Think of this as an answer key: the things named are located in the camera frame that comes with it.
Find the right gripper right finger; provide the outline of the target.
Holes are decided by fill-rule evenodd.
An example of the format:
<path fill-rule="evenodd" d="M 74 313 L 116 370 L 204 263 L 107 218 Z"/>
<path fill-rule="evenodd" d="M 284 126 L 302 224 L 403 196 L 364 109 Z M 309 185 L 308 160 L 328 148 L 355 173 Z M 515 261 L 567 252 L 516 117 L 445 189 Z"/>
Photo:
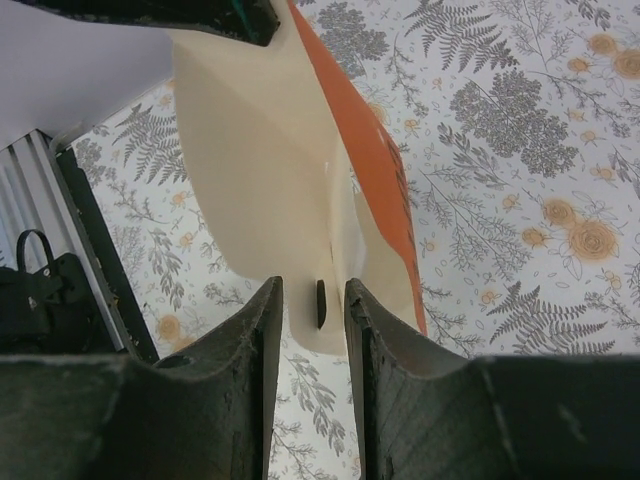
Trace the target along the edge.
<path fill-rule="evenodd" d="M 357 280 L 344 326 L 365 479 L 635 479 L 639 360 L 466 359 Z"/>

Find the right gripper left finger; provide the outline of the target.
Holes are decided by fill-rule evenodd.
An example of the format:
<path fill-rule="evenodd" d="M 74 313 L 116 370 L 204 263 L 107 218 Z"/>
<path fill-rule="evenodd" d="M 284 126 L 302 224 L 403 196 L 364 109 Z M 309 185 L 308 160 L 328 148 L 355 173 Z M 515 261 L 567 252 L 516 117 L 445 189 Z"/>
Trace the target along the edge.
<path fill-rule="evenodd" d="M 5 479 L 264 479 L 283 281 L 188 347 L 149 365 L 125 354 L 5 355 Z"/>

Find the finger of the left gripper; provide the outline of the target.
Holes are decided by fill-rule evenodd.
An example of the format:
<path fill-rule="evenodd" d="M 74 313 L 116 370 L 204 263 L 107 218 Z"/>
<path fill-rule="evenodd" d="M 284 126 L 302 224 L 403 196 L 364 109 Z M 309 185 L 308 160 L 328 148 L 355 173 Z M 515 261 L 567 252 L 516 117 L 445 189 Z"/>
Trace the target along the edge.
<path fill-rule="evenodd" d="M 193 30 L 261 47 L 279 27 L 269 1 L 41 0 L 39 8 L 76 21 Z"/>

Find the white paper coffee filter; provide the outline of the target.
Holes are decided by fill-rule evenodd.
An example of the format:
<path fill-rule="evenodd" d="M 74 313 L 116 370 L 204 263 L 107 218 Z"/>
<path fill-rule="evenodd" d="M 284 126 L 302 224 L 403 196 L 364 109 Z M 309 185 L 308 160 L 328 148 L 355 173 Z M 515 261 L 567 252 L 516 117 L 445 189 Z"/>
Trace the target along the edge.
<path fill-rule="evenodd" d="M 175 102 L 184 162 L 229 268 L 283 279 L 291 333 L 346 351 L 346 280 L 366 248 L 346 149 L 295 27 L 265 47 L 176 30 Z"/>

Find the orange coffee filter box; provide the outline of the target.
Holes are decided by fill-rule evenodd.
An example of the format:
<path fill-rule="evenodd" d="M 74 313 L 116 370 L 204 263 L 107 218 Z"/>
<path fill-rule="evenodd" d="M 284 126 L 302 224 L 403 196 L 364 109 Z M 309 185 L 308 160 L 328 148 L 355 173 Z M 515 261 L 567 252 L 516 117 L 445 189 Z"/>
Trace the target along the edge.
<path fill-rule="evenodd" d="M 401 155 L 297 7 L 288 8 L 333 117 L 321 162 L 334 273 L 327 291 L 344 299 L 347 281 L 357 278 L 387 310 L 426 334 Z"/>

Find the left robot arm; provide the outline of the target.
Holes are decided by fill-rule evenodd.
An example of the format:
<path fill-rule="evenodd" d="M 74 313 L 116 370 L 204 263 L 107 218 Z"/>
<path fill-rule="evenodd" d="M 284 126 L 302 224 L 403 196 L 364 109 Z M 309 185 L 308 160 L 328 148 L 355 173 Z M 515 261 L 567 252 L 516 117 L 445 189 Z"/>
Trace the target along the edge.
<path fill-rule="evenodd" d="M 265 46 L 267 1 L 1 5 L 1 349 L 158 358 L 71 142 L 169 66 L 166 28 Z"/>

